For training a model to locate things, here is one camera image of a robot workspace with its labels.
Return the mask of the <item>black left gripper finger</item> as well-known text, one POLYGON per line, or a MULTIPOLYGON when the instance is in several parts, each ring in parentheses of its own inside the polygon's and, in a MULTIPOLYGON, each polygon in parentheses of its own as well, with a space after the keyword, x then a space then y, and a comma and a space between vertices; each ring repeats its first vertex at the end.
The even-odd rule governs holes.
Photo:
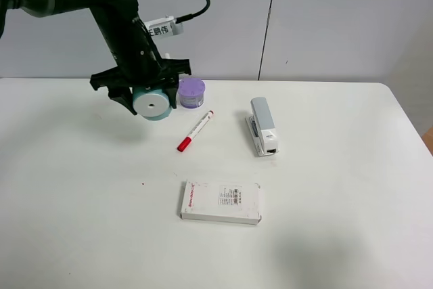
POLYGON ((108 97, 124 106, 132 115, 136 115, 136 111, 133 107, 133 94, 129 87, 109 87, 108 97))

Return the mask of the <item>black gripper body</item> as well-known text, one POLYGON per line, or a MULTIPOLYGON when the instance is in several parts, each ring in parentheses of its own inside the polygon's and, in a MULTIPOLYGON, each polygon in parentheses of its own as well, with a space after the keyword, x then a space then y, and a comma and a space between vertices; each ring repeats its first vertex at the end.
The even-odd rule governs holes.
POLYGON ((154 88, 179 80, 181 74, 191 74, 188 59, 163 58, 152 40, 106 41, 116 66, 93 74, 90 84, 100 87, 154 88))

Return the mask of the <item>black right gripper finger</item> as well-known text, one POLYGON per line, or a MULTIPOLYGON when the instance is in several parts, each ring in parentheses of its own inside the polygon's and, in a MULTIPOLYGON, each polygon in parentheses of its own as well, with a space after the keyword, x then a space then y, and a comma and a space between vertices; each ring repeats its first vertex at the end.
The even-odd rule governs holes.
POLYGON ((168 81, 165 86, 163 86, 163 91, 167 95, 170 106, 172 109, 177 108, 177 92, 179 88, 179 80, 173 79, 168 81))

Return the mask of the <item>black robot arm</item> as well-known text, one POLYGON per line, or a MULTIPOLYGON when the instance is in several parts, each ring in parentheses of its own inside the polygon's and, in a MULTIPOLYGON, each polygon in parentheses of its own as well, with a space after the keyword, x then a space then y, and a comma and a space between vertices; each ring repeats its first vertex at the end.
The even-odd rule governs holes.
POLYGON ((177 107, 179 77, 191 74, 189 60, 163 58, 150 31, 139 17, 137 0, 1 0, 1 22, 10 9, 23 9, 34 17, 47 17, 89 9, 116 62, 116 66, 94 74, 94 90, 108 89, 111 100, 132 114, 134 91, 160 90, 169 106, 177 107))

